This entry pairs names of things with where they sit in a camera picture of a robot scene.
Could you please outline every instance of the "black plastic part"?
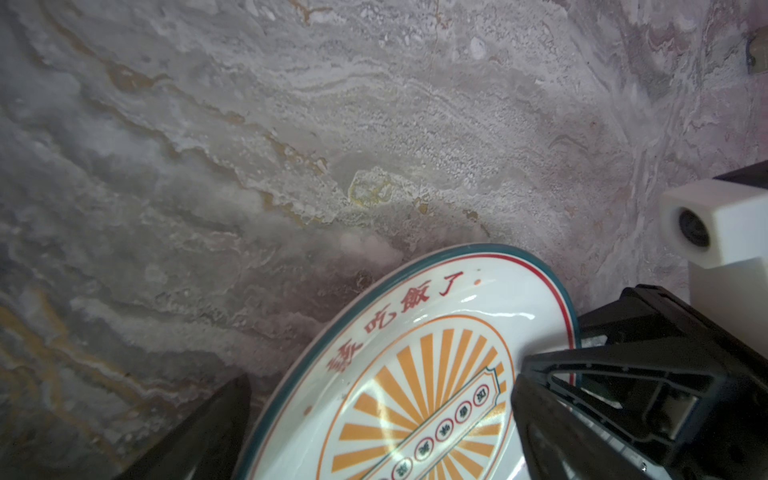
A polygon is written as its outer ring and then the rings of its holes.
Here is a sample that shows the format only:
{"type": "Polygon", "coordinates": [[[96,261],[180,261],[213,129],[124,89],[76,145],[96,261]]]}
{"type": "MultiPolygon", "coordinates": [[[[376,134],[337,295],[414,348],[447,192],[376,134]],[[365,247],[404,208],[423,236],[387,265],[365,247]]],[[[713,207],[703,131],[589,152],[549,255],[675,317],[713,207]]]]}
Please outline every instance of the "black plastic part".
{"type": "Polygon", "coordinates": [[[693,245],[697,247],[708,247],[710,245],[710,233],[707,231],[707,226],[704,225],[704,222],[694,212],[688,209],[683,210],[680,212],[677,223],[680,226],[680,232],[683,234],[683,237],[693,245]]]}
{"type": "Polygon", "coordinates": [[[646,480],[634,465],[526,376],[518,376],[511,402],[532,480],[568,480],[563,463],[581,480],[646,480]]]}
{"type": "Polygon", "coordinates": [[[242,375],[114,480],[230,480],[249,413],[250,383],[242,375]]]}
{"type": "Polygon", "coordinates": [[[768,478],[765,359],[657,286],[624,289],[579,323],[605,345],[528,356],[521,376],[672,478],[768,478]]]}
{"type": "Polygon", "coordinates": [[[740,168],[715,177],[735,184],[768,189],[768,161],[759,162],[749,167],[740,168]]]}

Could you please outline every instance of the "marble countertop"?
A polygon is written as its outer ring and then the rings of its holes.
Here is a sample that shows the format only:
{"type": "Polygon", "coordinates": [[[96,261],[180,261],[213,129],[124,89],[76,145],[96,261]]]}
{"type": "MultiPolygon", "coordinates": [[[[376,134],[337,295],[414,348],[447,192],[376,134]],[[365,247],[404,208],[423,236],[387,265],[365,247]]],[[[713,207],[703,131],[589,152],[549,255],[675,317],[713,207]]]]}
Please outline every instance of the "marble countertop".
{"type": "Polygon", "coordinates": [[[455,243],[685,295],[659,194],[765,160],[747,0],[0,4],[0,476],[109,478],[455,243]]]}

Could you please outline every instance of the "white plate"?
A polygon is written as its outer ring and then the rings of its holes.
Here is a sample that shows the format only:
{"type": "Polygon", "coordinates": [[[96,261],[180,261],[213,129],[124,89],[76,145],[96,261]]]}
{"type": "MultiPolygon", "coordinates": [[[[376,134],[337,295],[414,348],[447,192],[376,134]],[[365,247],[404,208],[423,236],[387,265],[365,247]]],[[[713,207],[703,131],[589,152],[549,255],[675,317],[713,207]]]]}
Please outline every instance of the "white plate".
{"type": "Polygon", "coordinates": [[[515,477],[515,366],[578,346],[576,315],[530,253],[472,244],[401,267],[351,302],[293,364],[234,478],[515,477]]]}

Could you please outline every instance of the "red chinese text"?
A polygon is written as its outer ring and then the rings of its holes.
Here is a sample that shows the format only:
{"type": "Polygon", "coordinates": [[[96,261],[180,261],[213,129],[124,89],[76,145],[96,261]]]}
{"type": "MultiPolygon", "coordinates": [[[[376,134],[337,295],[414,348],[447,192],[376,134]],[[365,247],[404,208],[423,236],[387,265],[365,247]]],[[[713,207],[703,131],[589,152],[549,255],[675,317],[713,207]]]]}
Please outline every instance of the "red chinese text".
{"type": "Polygon", "coordinates": [[[389,308],[389,304],[376,312],[376,315],[373,317],[373,320],[368,322],[368,325],[366,325],[366,332],[371,333],[375,329],[381,330],[385,326],[389,325],[397,316],[397,313],[395,312],[387,312],[386,310],[389,308]]]}
{"type": "Polygon", "coordinates": [[[413,308],[419,305],[421,302],[426,302],[429,297],[426,296],[427,289],[429,288],[429,282],[427,280],[416,288],[409,288],[406,297],[400,301],[402,303],[402,312],[405,313],[409,308],[413,308]]]}
{"type": "Polygon", "coordinates": [[[361,348],[362,343],[352,343],[352,339],[347,340],[344,345],[341,345],[336,356],[328,362],[328,370],[338,373],[344,372],[346,367],[352,365],[352,357],[355,356],[355,352],[361,348]]]}
{"type": "Polygon", "coordinates": [[[448,292],[451,291],[451,287],[453,286],[453,281],[459,278],[461,275],[464,275],[464,272],[454,273],[453,275],[444,276],[443,278],[446,280],[451,280],[448,284],[448,288],[445,289],[445,292],[440,292],[441,296],[448,295],[448,292]]]}

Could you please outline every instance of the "teal plate rim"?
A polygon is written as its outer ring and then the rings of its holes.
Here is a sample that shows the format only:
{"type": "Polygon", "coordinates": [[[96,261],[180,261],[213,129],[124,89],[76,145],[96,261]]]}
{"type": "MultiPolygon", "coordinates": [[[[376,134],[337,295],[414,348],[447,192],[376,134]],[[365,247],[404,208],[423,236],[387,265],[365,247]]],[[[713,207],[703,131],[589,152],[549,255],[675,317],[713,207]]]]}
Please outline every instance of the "teal plate rim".
{"type": "Polygon", "coordinates": [[[260,415],[257,424],[249,435],[245,449],[242,451],[240,460],[237,463],[237,470],[233,479],[246,480],[248,471],[253,464],[253,459],[264,444],[264,440],[272,429],[275,419],[290,399],[294,389],[301,383],[303,377],[323,354],[326,347],[336,339],[350,322],[352,322],[371,303],[380,298],[381,295],[389,292],[403,280],[436,263],[450,260],[453,257],[463,257],[464,255],[472,253],[503,253],[505,255],[519,257],[540,269],[544,275],[552,281],[554,287],[558,289],[558,292],[563,297],[565,306],[568,309],[568,314],[571,316],[574,344],[576,345],[576,348],[581,348],[581,332],[579,330],[578,317],[576,316],[576,310],[573,307],[568,291],[549,266],[539,260],[535,255],[517,247],[510,247],[509,245],[504,245],[502,243],[470,243],[468,245],[448,247],[433,254],[427,254],[421,259],[415,260],[412,263],[407,263],[405,266],[401,266],[399,270],[390,273],[391,276],[389,278],[386,278],[379,285],[374,286],[362,297],[353,300],[354,305],[351,305],[351,307],[337,321],[328,326],[327,330],[321,333],[321,337],[318,338],[318,340],[311,345],[310,349],[300,357],[298,363],[289,369],[288,376],[283,380],[282,385],[278,387],[279,391],[274,394],[272,399],[266,405],[266,410],[260,415]]]}

